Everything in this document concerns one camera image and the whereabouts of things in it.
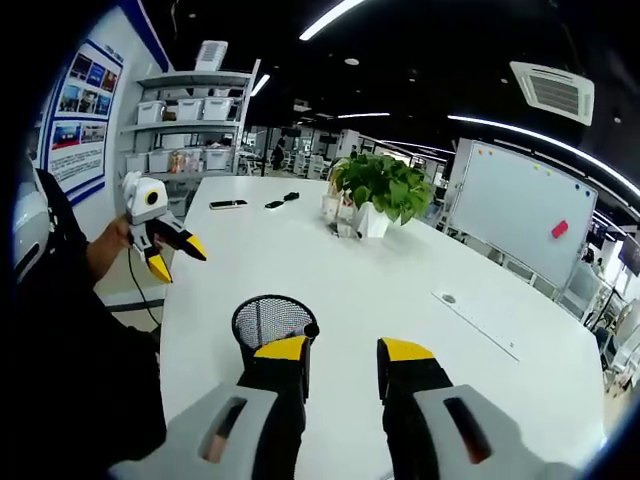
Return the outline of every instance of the green leaves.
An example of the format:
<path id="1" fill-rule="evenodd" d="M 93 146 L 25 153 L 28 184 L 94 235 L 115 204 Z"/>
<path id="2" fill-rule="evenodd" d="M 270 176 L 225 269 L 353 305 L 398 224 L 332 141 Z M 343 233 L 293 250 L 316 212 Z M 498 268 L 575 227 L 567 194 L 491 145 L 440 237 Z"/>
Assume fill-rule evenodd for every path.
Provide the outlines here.
<path id="1" fill-rule="evenodd" d="M 391 223 L 395 222 L 400 216 L 400 208 L 392 207 L 391 205 L 385 208 L 385 212 L 387 213 L 387 217 L 391 220 Z"/>
<path id="2" fill-rule="evenodd" d="M 371 189 L 365 187 L 364 185 L 360 185 L 356 188 L 356 191 L 353 192 L 353 201 L 356 202 L 356 207 L 360 208 L 364 202 L 369 200 L 369 195 L 371 194 Z"/>
<path id="3" fill-rule="evenodd" d="M 413 209 L 410 203 L 405 203 L 400 209 L 400 225 L 406 224 L 413 218 L 416 211 Z"/>
<path id="4" fill-rule="evenodd" d="M 336 188 L 350 193 L 356 207 L 371 201 L 376 211 L 385 212 L 392 222 L 400 218 L 402 225 L 424 215 L 429 206 L 431 185 L 423 179 L 422 171 L 377 155 L 358 155 L 340 165 L 332 176 Z"/>
<path id="5" fill-rule="evenodd" d="M 382 157 L 382 169 L 385 171 L 389 171 L 391 170 L 391 165 L 393 165 L 393 162 L 395 161 L 395 159 L 393 157 L 390 157 L 389 155 L 385 155 Z"/>
<path id="6" fill-rule="evenodd" d="M 372 201 L 378 213 L 384 212 L 385 208 L 387 208 L 387 199 L 383 195 L 374 195 Z"/>
<path id="7" fill-rule="evenodd" d="M 409 193 L 409 186 L 406 183 L 400 183 L 397 180 L 389 182 L 389 191 L 391 192 L 391 201 L 396 204 L 404 202 L 404 198 Z"/>

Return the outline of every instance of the shelf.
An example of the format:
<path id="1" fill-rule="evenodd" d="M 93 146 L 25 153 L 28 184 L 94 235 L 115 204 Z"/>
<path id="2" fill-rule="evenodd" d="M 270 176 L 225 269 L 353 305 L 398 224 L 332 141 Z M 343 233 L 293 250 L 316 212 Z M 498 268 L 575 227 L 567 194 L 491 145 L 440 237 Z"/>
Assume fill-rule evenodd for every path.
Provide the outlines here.
<path id="1" fill-rule="evenodd" d="M 130 125 L 120 130 L 120 133 L 155 131 L 156 133 L 196 133 L 196 132 L 233 132 L 240 126 L 240 122 L 221 120 L 187 120 L 176 122 L 147 123 Z"/>
<path id="2" fill-rule="evenodd" d="M 198 180 L 205 177 L 230 177 L 233 173 L 227 170 L 205 170 L 204 172 L 183 173 L 143 173 L 143 177 L 156 178 L 158 180 Z"/>
<path id="3" fill-rule="evenodd" d="M 250 80 L 250 73 L 186 71 L 152 75 L 139 78 L 137 82 L 147 90 L 161 90 L 193 87 L 246 88 Z"/>

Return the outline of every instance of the ceiling air conditioner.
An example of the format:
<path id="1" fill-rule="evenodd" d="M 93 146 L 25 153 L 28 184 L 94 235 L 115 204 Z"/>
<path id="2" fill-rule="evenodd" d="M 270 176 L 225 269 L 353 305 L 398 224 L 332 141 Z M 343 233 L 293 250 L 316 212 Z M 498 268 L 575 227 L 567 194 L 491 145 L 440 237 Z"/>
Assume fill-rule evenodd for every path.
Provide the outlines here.
<path id="1" fill-rule="evenodd" d="M 588 78 L 533 63 L 510 62 L 527 103 L 591 125 L 595 85 Z"/>

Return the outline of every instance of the black phone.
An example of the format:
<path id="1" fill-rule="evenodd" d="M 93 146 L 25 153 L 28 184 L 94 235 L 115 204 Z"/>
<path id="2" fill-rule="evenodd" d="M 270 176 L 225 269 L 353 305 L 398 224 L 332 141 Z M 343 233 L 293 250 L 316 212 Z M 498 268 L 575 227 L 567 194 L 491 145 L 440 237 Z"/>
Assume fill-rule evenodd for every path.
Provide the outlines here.
<path id="1" fill-rule="evenodd" d="M 277 208 L 282 205 L 284 202 L 282 200 L 276 200 L 275 202 L 267 203 L 264 208 L 272 209 Z"/>
<path id="2" fill-rule="evenodd" d="M 225 208 L 244 207 L 246 204 L 246 200 L 225 200 L 224 202 L 211 202 L 209 208 L 211 210 L 223 210 Z"/>

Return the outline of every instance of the white flower pot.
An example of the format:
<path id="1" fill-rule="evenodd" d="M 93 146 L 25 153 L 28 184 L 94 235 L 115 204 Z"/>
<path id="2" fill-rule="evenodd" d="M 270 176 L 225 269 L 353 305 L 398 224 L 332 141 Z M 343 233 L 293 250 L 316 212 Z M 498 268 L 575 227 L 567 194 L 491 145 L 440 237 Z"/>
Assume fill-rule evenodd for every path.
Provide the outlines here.
<path id="1" fill-rule="evenodd" d="M 353 215 L 352 226 L 364 238 L 382 238 L 390 223 L 386 213 L 379 213 L 373 203 L 365 202 Z"/>

